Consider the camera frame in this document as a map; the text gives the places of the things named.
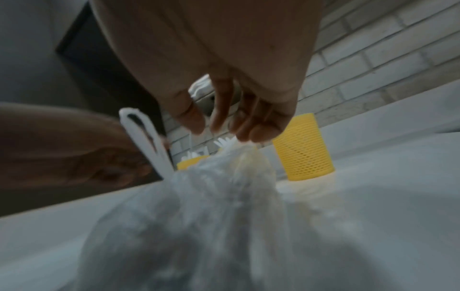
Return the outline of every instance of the plastic bag handle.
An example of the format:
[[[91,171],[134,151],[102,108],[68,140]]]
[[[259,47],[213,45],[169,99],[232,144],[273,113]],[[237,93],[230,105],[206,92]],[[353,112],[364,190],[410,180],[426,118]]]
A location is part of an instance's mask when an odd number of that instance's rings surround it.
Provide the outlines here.
[[[136,108],[122,108],[119,114],[122,126],[135,145],[148,159],[152,167],[163,179],[171,178],[174,174],[173,165],[150,118]],[[137,116],[142,121],[145,131],[129,117],[131,114]],[[155,148],[152,146],[146,132],[152,138]]]

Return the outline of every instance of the yellow perforated container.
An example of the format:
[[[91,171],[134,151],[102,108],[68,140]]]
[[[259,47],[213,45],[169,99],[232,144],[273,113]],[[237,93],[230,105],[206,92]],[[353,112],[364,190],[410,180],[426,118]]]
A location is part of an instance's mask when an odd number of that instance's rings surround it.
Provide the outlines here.
[[[182,161],[180,163],[177,163],[177,170],[185,170],[186,168],[190,167],[191,165],[194,165],[197,162],[199,162],[200,160],[205,159],[207,157],[208,156],[199,156],[199,157],[196,157],[196,158],[192,158],[190,160],[185,160],[185,161]]]
[[[294,117],[273,145],[290,181],[316,178],[335,170],[313,113]]]

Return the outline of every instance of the hand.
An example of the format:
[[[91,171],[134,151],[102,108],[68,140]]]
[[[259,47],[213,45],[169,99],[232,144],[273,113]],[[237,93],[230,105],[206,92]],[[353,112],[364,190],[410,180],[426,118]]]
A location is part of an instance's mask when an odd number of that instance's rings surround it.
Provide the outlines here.
[[[205,128],[188,93],[209,73],[216,91],[210,129],[228,116],[233,80],[243,94],[230,132],[261,142],[295,113],[322,0],[93,0],[111,47],[137,80],[193,133]]]
[[[118,120],[80,110],[0,105],[0,187],[125,186],[151,172]]]

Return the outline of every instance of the white countertop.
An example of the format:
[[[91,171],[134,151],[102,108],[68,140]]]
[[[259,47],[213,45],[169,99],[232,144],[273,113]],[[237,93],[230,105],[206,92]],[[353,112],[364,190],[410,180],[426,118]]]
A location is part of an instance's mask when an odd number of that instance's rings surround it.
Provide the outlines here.
[[[346,201],[363,226],[356,245],[401,290],[460,290],[460,133],[435,134],[454,127],[460,81],[322,128],[337,170],[295,184]],[[262,151],[282,172],[273,147]],[[91,226],[138,190],[1,218],[0,290],[64,285]]]

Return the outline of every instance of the plastic bag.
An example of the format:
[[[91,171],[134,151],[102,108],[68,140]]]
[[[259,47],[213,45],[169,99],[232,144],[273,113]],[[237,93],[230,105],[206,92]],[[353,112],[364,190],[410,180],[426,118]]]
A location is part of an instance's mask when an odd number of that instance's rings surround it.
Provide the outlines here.
[[[364,259],[289,207],[254,146],[224,150],[105,215],[80,258],[79,291],[375,290]]]

